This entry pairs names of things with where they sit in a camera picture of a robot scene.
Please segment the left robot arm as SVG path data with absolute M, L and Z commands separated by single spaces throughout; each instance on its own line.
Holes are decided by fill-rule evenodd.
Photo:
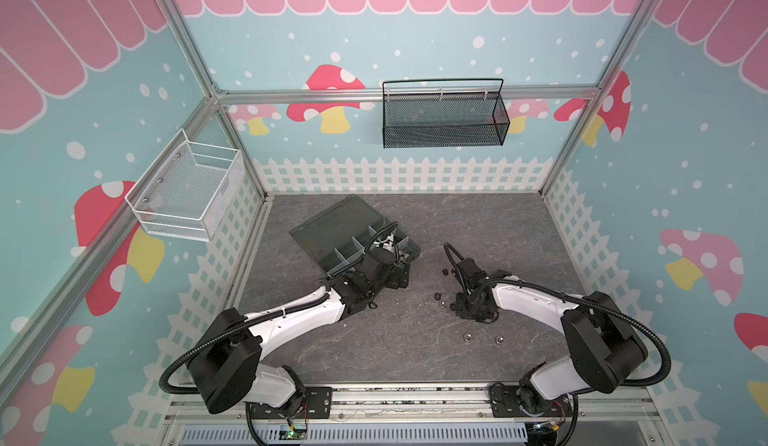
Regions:
M 310 391 L 289 366 L 263 359 L 315 329 L 338 323 L 366 309 L 385 289 L 400 289 L 410 267 L 389 223 L 368 240 L 358 258 L 322 279 L 312 293 L 259 313 L 235 308 L 219 313 L 199 341 L 161 373 L 161 391 L 198 395 L 211 414 L 244 404 L 252 414 L 264 407 L 292 420 L 310 407 Z

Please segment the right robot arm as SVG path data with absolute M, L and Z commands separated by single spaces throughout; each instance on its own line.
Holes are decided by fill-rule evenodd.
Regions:
M 488 274 L 451 244 L 443 245 L 448 274 L 461 287 L 453 303 L 456 315 L 483 324 L 502 311 L 534 319 L 563 335 L 568 353 L 543 362 L 514 386 L 490 387 L 498 416 L 543 416 L 552 407 L 575 411 L 581 394 L 611 394 L 619 387 L 646 388 L 671 373 L 664 341 L 647 325 L 620 311 L 611 296 L 593 292 L 571 295 L 534 284 L 504 271 Z

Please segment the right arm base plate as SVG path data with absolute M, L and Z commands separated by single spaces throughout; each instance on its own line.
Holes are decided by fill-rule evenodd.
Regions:
M 488 397 L 494 418 L 547 417 L 563 420 L 573 416 L 572 401 L 568 395 L 547 400 L 527 387 L 496 382 L 488 387 Z

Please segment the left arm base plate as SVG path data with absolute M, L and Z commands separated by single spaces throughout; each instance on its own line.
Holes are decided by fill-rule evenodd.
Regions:
M 331 387 L 305 387 L 294 393 L 287 403 L 272 407 L 265 403 L 251 403 L 249 417 L 255 420 L 292 421 L 304 419 L 328 419 L 332 403 Z

